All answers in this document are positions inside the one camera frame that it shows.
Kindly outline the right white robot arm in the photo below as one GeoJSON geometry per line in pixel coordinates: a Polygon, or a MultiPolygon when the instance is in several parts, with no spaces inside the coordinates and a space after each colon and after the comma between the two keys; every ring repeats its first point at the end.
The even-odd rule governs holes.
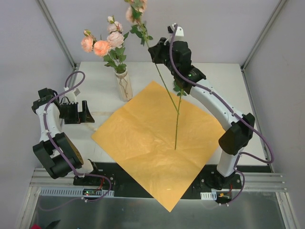
{"type": "Polygon", "coordinates": [[[164,64],[176,84],[199,101],[221,124],[224,134],[218,140],[222,150],[216,171],[205,178],[205,184],[220,190],[231,184],[237,159],[253,137],[255,118],[251,113],[234,111],[212,87],[205,74],[192,65],[187,42],[175,41],[171,46],[166,38],[148,49],[154,64],[164,64]]]}

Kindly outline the pink rosebud leafy stem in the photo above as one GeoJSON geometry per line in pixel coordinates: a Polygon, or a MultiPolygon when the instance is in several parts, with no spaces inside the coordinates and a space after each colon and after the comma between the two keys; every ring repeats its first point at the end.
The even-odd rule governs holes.
{"type": "MultiPolygon", "coordinates": [[[[129,6],[127,8],[125,17],[128,22],[132,24],[130,32],[132,34],[135,34],[138,38],[141,39],[141,45],[142,46],[147,46],[147,48],[150,48],[149,41],[153,40],[153,37],[148,33],[147,27],[146,27],[146,22],[142,20],[143,14],[145,13],[147,9],[147,1],[146,0],[125,0],[129,6]]],[[[179,116],[180,116],[180,105],[182,101],[182,96],[186,95],[183,89],[180,89],[178,86],[175,86],[176,89],[179,89],[177,92],[177,95],[179,96],[179,102],[178,105],[173,100],[173,97],[171,96],[168,87],[166,86],[166,83],[164,81],[164,78],[159,70],[159,67],[157,64],[154,64],[156,67],[156,70],[158,72],[158,75],[169,95],[169,98],[174,105],[174,108],[177,112],[177,117],[176,117],[176,128],[175,128],[175,143],[174,143],[174,149],[177,149],[178,145],[178,121],[179,121],[179,116]]]]}

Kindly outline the cream printed ribbon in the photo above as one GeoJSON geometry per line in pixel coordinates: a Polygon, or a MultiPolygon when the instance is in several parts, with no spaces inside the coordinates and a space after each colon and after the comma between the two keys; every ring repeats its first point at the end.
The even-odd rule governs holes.
{"type": "Polygon", "coordinates": [[[92,112],[95,122],[89,123],[86,126],[95,132],[112,114],[113,112],[92,112]]]}

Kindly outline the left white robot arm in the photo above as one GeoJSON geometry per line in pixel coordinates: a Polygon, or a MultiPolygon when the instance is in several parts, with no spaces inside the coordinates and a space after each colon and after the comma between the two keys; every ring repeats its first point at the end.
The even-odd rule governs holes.
{"type": "Polygon", "coordinates": [[[38,91],[39,99],[33,102],[32,110],[39,117],[41,136],[39,143],[33,146],[33,152],[40,163],[53,178],[65,177],[76,171],[84,175],[84,180],[91,186],[100,182],[101,175],[94,170],[89,159],[83,159],[79,150],[63,132],[61,123],[94,123],[87,101],[81,102],[78,110],[78,89],[66,87],[64,95],[55,90],[44,88],[38,91]]]}

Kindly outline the orange wrapping paper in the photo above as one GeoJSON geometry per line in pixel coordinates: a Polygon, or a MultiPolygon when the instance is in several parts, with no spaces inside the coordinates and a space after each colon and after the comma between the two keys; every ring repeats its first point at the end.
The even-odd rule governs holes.
{"type": "Polygon", "coordinates": [[[210,114],[149,83],[92,139],[167,211],[218,148],[224,130],[210,114]]]}

